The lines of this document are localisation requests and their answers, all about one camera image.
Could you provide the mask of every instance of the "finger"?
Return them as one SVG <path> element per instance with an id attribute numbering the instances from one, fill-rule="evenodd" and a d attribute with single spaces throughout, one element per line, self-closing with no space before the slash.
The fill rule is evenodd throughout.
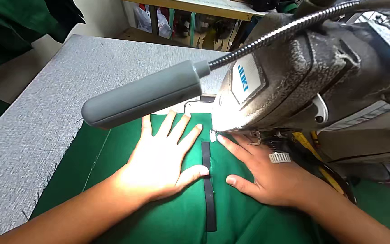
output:
<path id="1" fill-rule="evenodd" d="M 172 129 L 171 133 L 169 134 L 168 138 L 172 141 L 175 141 L 177 143 L 180 139 L 180 137 L 183 135 L 183 132 L 186 129 L 186 126 L 189 123 L 189 120 L 191 119 L 190 113 L 185 113 L 180 121 L 177 123 L 176 126 Z"/>
<path id="2" fill-rule="evenodd" d="M 224 145 L 228 151 L 230 151 L 236 158 L 238 158 L 243 163 L 247 164 L 253 161 L 253 156 L 251 153 L 247 152 L 243 147 L 235 144 L 230 139 L 226 138 L 223 135 L 218 135 L 218 141 Z"/>
<path id="3" fill-rule="evenodd" d="M 159 128 L 159 131 L 155 136 L 159 137 L 167 137 L 169 134 L 169 131 L 172 127 L 172 122 L 174 121 L 174 118 L 176 117 L 177 112 L 170 110 L 168 115 L 166 116 L 165 120 L 162 122 L 162 125 Z"/>
<path id="4" fill-rule="evenodd" d="M 182 148 L 184 154 L 186 154 L 192 145 L 195 143 L 197 137 L 202 131 L 202 124 L 196 125 L 189 134 L 187 134 L 183 140 L 179 143 L 179 147 Z"/>
<path id="5" fill-rule="evenodd" d="M 252 155 L 268 155 L 270 154 L 270 148 L 265 145 L 248 145 L 248 143 L 251 143 L 249 138 L 247 138 L 245 135 L 238 134 L 238 133 L 231 133 L 234 139 L 239 143 L 241 147 L 243 147 L 246 151 L 251 153 Z"/>
<path id="6" fill-rule="evenodd" d="M 241 193 L 245 193 L 255 199 L 261 194 L 260 188 L 249 180 L 246 180 L 238 175 L 229 175 L 225 180 L 229 185 L 235 187 Z"/>
<path id="7" fill-rule="evenodd" d="M 142 117 L 141 136 L 151 136 L 151 122 L 150 115 Z"/>
<path id="8" fill-rule="evenodd" d="M 176 187 L 178 191 L 181 191 L 184 187 L 191 184 L 198 178 L 204 175 L 209 175 L 209 169 L 204 165 L 194 165 L 180 174 L 179 179 L 177 180 Z"/>

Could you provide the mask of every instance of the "left hand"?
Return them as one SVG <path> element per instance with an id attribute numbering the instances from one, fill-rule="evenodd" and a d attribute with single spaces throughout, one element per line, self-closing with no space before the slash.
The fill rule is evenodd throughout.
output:
<path id="1" fill-rule="evenodd" d="M 111 176 L 123 197 L 130 197 L 142 205 L 174 195 L 209 174 L 209 169 L 203 165 L 181 172 L 181 162 L 201 133 L 202 125 L 196 125 L 177 144 L 191 115 L 184 114 L 170 133 L 175 117 L 176 112 L 171 110 L 155 136 L 152 136 L 150 115 L 142 118 L 141 138 L 135 150 L 127 164 Z"/>

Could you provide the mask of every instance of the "juki logo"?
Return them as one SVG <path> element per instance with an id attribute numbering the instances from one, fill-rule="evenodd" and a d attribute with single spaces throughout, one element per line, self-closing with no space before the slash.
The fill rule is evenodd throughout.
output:
<path id="1" fill-rule="evenodd" d="M 245 92 L 249 88 L 248 82 L 246 81 L 245 71 L 240 65 L 237 67 L 237 69 L 239 70 L 240 80 L 242 81 L 243 91 Z"/>

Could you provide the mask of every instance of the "wall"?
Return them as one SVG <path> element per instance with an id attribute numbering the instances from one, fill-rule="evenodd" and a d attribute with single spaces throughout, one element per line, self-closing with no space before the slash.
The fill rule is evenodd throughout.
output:
<path id="1" fill-rule="evenodd" d="M 129 24 L 121 0 L 74 0 L 86 24 L 70 32 L 116 38 Z M 0 99 L 12 103 L 62 46 L 46 35 L 33 42 L 34 49 L 0 65 Z"/>

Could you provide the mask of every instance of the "cable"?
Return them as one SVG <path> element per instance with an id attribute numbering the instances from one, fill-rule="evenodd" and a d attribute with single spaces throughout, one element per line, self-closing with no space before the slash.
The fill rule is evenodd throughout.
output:
<path id="1" fill-rule="evenodd" d="M 231 33 L 230 33 L 230 39 L 228 39 L 227 52 L 228 52 L 228 50 L 230 49 L 231 36 L 233 35 L 234 27 L 236 27 L 236 24 L 237 24 L 237 21 L 236 21 L 236 23 L 234 23 L 234 25 L 233 25 L 233 30 L 232 30 Z"/>
<path id="2" fill-rule="evenodd" d="M 362 11 L 371 11 L 377 10 L 379 8 L 390 9 L 390 0 L 357 0 L 350 1 L 345 3 L 340 3 L 333 7 L 327 8 L 309 14 L 305 17 L 297 19 L 287 25 L 280 27 L 270 33 L 267 33 L 257 40 L 237 49 L 234 52 L 231 52 L 225 56 L 222 56 L 218 59 L 212 60 L 209 62 L 210 70 L 215 70 L 224 65 L 227 65 L 237 59 L 254 52 L 255 50 L 265 47 L 275 40 L 285 39 L 294 35 L 297 31 L 306 29 L 308 26 L 311 26 L 315 23 L 325 21 L 332 17 L 336 17 L 342 14 L 350 12 L 362 12 Z"/>

